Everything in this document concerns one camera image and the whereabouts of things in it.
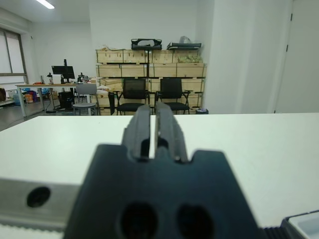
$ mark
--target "wooden crate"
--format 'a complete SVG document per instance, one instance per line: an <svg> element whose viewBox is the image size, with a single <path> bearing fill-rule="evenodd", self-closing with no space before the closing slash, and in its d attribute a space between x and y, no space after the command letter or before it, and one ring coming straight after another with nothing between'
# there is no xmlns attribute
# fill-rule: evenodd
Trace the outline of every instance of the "wooden crate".
<svg viewBox="0 0 319 239"><path fill-rule="evenodd" d="M150 53L150 63L172 63L173 51L155 50Z"/></svg>
<svg viewBox="0 0 319 239"><path fill-rule="evenodd" d="M100 107L109 107L110 106L108 93L106 93L106 94L98 94L97 97L98 97L98 100L99 100L99 106ZM96 103L95 96L91 96L91 102L92 103Z"/></svg>
<svg viewBox="0 0 319 239"><path fill-rule="evenodd" d="M123 63L123 50L96 50L98 63Z"/></svg>
<svg viewBox="0 0 319 239"><path fill-rule="evenodd" d="M122 77L144 76L144 65L122 65Z"/></svg>
<svg viewBox="0 0 319 239"><path fill-rule="evenodd" d="M190 94L195 94L202 89L203 80L202 79L182 79L181 80L183 91L192 91Z"/></svg>
<svg viewBox="0 0 319 239"><path fill-rule="evenodd" d="M98 77L121 77L121 65L98 65Z"/></svg>
<svg viewBox="0 0 319 239"><path fill-rule="evenodd" d="M203 79L182 79L182 90L192 91L190 94L193 95L195 92L204 91L204 80ZM160 91L160 79L150 79L148 90L150 92Z"/></svg>
<svg viewBox="0 0 319 239"><path fill-rule="evenodd" d="M207 75L207 64L204 64L203 77Z"/></svg>
<svg viewBox="0 0 319 239"><path fill-rule="evenodd" d="M177 63L177 77L203 77L203 63Z"/></svg>
<svg viewBox="0 0 319 239"><path fill-rule="evenodd" d="M123 50L124 63L147 63L147 60L145 51Z"/></svg>
<svg viewBox="0 0 319 239"><path fill-rule="evenodd" d="M176 77L176 64L153 64L154 77Z"/></svg>
<svg viewBox="0 0 319 239"><path fill-rule="evenodd" d="M181 97L178 102L181 102L183 104L186 104L185 97ZM201 107L201 95L189 95L188 96L188 105L190 108L198 108Z"/></svg>
<svg viewBox="0 0 319 239"><path fill-rule="evenodd" d="M122 79L100 79L100 86L107 86L111 91L123 90Z"/></svg>
<svg viewBox="0 0 319 239"><path fill-rule="evenodd" d="M174 50L173 51L173 63L178 63L179 57L185 57L185 56L198 56L199 50Z"/></svg>
<svg viewBox="0 0 319 239"><path fill-rule="evenodd" d="M111 115L111 109L100 108L100 112L101 112L102 116L110 116Z"/></svg>

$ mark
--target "mesh chair back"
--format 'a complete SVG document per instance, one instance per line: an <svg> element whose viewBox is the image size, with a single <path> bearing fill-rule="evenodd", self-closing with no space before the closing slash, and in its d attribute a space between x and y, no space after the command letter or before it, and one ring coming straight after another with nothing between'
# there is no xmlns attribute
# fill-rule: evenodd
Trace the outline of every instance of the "mesh chair back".
<svg viewBox="0 0 319 239"><path fill-rule="evenodd" d="M79 84L76 86L79 95L96 95L96 84Z"/></svg>
<svg viewBox="0 0 319 239"><path fill-rule="evenodd" d="M163 78L160 80L161 98L179 99L182 96L181 78Z"/></svg>
<svg viewBox="0 0 319 239"><path fill-rule="evenodd" d="M123 81L123 97L125 99L145 99L145 79L128 78Z"/></svg>

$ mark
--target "black object on crate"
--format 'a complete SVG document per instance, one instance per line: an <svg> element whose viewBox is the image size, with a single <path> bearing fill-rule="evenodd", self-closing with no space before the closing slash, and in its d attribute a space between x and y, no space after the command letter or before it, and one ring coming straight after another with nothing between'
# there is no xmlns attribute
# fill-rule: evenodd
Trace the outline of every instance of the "black object on crate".
<svg viewBox="0 0 319 239"><path fill-rule="evenodd" d="M161 50L161 40L159 39L132 39L132 50Z"/></svg>
<svg viewBox="0 0 319 239"><path fill-rule="evenodd" d="M201 43L173 43L168 46L168 50L198 50L201 47Z"/></svg>
<svg viewBox="0 0 319 239"><path fill-rule="evenodd" d="M208 109L197 109L196 110L196 115L208 115L209 111Z"/></svg>

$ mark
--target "black pole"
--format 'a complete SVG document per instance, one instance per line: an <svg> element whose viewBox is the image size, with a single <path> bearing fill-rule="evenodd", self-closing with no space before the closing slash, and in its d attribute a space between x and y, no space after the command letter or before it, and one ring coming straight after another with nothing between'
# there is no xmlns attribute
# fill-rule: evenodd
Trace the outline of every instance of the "black pole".
<svg viewBox="0 0 319 239"><path fill-rule="evenodd" d="M69 72L68 72L68 64L66 62L66 59L64 59L64 67L65 67L65 73L66 73L66 82L70 83L70 81L69 81Z"/></svg>
<svg viewBox="0 0 319 239"><path fill-rule="evenodd" d="M146 77L150 77L150 50L148 50L148 63L147 63L147 71L146 71Z"/></svg>

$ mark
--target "floor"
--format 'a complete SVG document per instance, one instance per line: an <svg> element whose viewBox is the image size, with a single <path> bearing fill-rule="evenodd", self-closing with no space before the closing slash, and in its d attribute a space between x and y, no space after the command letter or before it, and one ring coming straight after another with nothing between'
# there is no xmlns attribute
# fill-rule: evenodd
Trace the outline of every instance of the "floor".
<svg viewBox="0 0 319 239"><path fill-rule="evenodd" d="M59 105L59 100L55 100L54 104L57 106ZM44 106L48 110L53 109L53 104L50 104L49 100L44 101ZM0 107L0 131L10 128L14 125L22 123L24 121L30 120L37 116L69 116L73 115L73 112L60 112L54 114L46 114L42 110L42 105L40 102L27 104L26 105L26 114L28 117L22 116L22 111L20 106L2 106L3 109Z"/></svg>

